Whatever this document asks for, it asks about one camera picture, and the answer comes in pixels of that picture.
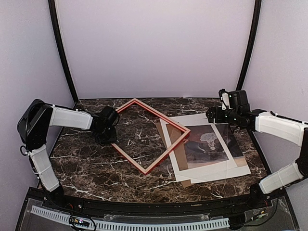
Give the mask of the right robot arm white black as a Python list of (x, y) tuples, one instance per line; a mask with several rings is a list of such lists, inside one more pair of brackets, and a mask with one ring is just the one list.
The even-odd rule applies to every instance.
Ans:
[(250, 209), (257, 208), (264, 201), (264, 195), (300, 182), (308, 177), (308, 124), (272, 111), (251, 110), (245, 90), (227, 92), (221, 89), (221, 106), (211, 107), (206, 112), (209, 123), (245, 128), (259, 133), (266, 133), (290, 141), (301, 148), (299, 157), (291, 164), (263, 178), (253, 192), (246, 197), (245, 204)]

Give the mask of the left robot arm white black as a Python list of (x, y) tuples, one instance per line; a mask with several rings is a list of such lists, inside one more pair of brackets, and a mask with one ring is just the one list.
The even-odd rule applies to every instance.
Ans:
[(63, 127), (90, 131), (95, 141), (104, 145), (116, 142), (119, 119), (119, 113), (110, 106), (98, 113), (91, 113), (49, 104), (40, 99), (35, 99), (22, 115), (17, 124), (23, 143), (21, 152), (29, 157), (43, 188), (51, 193), (49, 202), (56, 209), (65, 209), (68, 199), (58, 192), (62, 187), (52, 168), (46, 146), (49, 129)]

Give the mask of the red wooden picture frame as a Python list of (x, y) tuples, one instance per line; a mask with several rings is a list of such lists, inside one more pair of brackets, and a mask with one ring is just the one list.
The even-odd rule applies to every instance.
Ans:
[(117, 144), (112, 143), (111, 145), (123, 156), (125, 157), (134, 167), (137, 168), (139, 172), (144, 175), (149, 174), (153, 171), (165, 158), (174, 151), (183, 141), (188, 137), (191, 130), (187, 127), (181, 125), (179, 122), (174, 121), (173, 119), (169, 118), (168, 116), (164, 115), (163, 113), (157, 111), (156, 109), (152, 108), (151, 106), (145, 104), (144, 102), (140, 101), (137, 98), (133, 98), (132, 100), (128, 101), (127, 103), (123, 104), (119, 108), (116, 109), (118, 113), (126, 110), (133, 104), (137, 104), (138, 106), (142, 107), (143, 109), (149, 111), (153, 115), (157, 116), (158, 118), (162, 119), (163, 121), (167, 122), (168, 124), (174, 126), (178, 130), (182, 132), (182, 134), (175, 140), (154, 162), (152, 162), (147, 168), (143, 168), (140, 164), (138, 164), (132, 157), (130, 157), (127, 153), (124, 152)]

